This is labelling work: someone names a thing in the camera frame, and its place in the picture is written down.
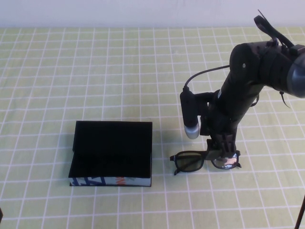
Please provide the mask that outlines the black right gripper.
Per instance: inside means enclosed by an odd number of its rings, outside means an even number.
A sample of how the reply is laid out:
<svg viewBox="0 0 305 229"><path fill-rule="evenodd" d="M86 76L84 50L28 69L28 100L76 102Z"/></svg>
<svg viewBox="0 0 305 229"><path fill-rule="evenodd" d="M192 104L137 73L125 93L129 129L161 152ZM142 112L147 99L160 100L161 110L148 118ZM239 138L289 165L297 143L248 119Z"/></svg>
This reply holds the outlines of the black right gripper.
<svg viewBox="0 0 305 229"><path fill-rule="evenodd" d="M220 156L233 158L238 155L235 145L237 127L229 117L222 114L213 103L204 103L200 120L200 135L211 137L207 139L206 160L215 160Z"/></svg>

